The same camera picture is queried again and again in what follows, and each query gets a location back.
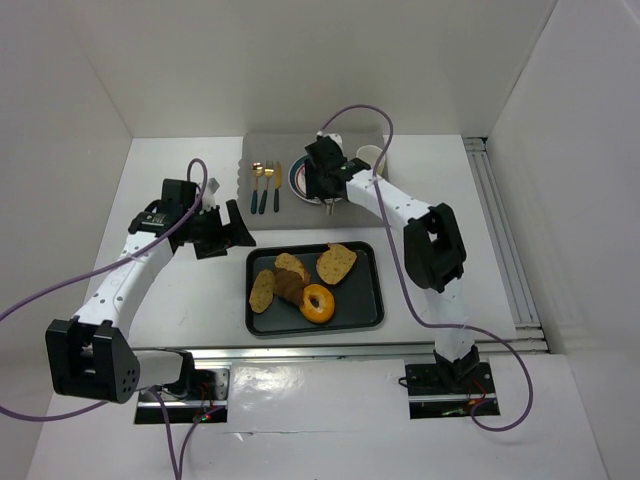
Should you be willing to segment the brown croissant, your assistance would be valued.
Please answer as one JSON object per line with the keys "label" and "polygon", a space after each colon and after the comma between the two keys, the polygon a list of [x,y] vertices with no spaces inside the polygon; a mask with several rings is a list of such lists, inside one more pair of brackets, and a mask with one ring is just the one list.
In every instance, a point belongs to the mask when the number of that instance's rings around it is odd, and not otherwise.
{"label": "brown croissant", "polygon": [[309,285],[309,280],[298,272],[283,268],[274,269],[274,294],[296,306],[303,303],[303,291]]}

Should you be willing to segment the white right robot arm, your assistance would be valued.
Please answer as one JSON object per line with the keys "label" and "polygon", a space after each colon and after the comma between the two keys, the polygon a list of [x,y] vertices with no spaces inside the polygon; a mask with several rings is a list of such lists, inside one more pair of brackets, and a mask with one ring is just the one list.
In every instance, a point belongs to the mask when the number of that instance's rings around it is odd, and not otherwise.
{"label": "white right robot arm", "polygon": [[424,324],[434,331],[436,374],[443,385],[457,387],[478,366],[479,353],[461,296],[467,253],[452,208],[417,200],[365,161],[349,160],[337,135],[319,133],[305,151],[309,198],[346,200],[402,237],[403,259],[396,269],[423,291],[429,308]]}

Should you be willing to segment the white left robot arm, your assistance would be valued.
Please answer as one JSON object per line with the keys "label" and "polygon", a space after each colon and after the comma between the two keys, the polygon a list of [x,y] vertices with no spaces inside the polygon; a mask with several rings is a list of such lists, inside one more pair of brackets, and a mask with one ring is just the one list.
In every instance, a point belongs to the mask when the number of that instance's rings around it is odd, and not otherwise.
{"label": "white left robot arm", "polygon": [[127,402],[135,391],[166,386],[186,392],[193,384],[192,354],[153,347],[133,350],[128,337],[134,317],[158,274],[186,243],[197,258],[226,255],[234,246],[252,246],[235,201],[226,203],[229,222],[218,208],[197,210],[186,222],[181,206],[161,201],[131,222],[116,268],[69,320],[55,320],[45,342],[54,390],[59,395],[112,403]]}

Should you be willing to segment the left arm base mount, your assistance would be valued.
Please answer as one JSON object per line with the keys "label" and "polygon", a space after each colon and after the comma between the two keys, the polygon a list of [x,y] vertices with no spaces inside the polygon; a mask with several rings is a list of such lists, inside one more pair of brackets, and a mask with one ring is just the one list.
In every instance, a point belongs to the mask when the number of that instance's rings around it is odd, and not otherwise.
{"label": "left arm base mount", "polygon": [[[197,369],[185,385],[156,387],[171,425],[223,424],[228,418],[230,369]],[[140,392],[134,415],[136,425],[159,425],[164,416],[159,400],[149,391]]]}

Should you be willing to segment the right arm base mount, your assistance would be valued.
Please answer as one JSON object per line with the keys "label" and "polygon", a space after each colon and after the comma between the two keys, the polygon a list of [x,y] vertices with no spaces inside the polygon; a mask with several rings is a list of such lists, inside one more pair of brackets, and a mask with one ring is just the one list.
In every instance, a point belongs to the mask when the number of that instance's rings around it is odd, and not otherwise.
{"label": "right arm base mount", "polygon": [[407,364],[398,384],[408,394],[412,420],[469,417],[476,407],[476,416],[500,414],[492,370],[481,362],[460,382],[446,385],[438,376],[435,364]]}

